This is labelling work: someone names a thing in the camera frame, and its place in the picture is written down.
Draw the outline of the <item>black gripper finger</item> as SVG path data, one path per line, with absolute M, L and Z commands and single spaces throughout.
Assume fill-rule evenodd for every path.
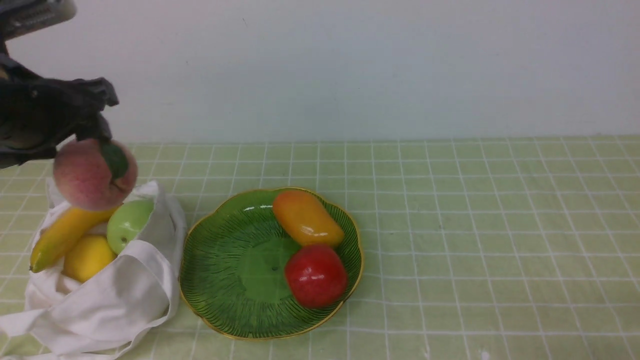
M 78 121 L 75 126 L 75 138 L 77 141 L 96 139 L 99 142 L 110 142 L 112 132 L 103 114 L 91 114 Z

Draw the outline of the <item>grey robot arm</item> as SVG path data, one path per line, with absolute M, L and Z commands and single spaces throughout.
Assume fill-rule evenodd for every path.
M 6 42 L 71 20 L 73 0 L 3 0 L 0 5 L 0 166 L 49 160 L 71 136 L 109 141 L 102 112 L 120 101 L 109 80 L 41 76 L 9 55 Z

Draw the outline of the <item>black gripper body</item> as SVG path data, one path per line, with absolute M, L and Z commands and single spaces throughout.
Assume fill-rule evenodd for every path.
M 0 166 L 6 169 L 57 155 L 75 136 L 80 119 L 119 104 L 105 78 L 62 80 L 43 77 L 7 54 L 1 55 Z

